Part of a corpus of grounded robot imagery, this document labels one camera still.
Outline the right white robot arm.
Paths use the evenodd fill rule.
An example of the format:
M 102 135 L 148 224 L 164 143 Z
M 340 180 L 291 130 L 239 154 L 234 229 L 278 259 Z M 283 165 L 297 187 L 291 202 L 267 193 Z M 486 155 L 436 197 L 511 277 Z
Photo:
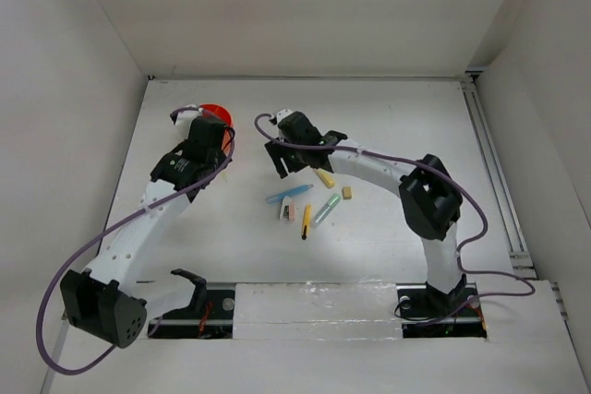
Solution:
M 354 146 L 344 133 L 322 134 L 301 112 L 269 114 L 277 128 L 265 149 L 280 177 L 307 167 L 356 177 L 400 198 L 404 220 L 423 245 L 427 263 L 424 304 L 433 316 L 449 314 L 461 303 L 466 277 L 457 264 L 457 222 L 463 203 L 449 183 L 440 159 L 385 161 Z

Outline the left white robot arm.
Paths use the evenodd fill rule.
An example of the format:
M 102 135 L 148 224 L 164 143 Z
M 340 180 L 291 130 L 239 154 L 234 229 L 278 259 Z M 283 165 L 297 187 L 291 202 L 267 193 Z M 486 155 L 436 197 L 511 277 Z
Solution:
M 232 129 L 225 121 L 195 112 L 174 122 L 185 138 L 152 170 L 139 216 L 125 223 L 81 272 L 68 271 L 59 284 L 69 323 L 121 349 L 150 320 L 177 310 L 197 316 L 206 304 L 206 281 L 190 271 L 173 269 L 165 282 L 150 288 L 138 284 L 172 223 L 228 163 L 225 137 Z

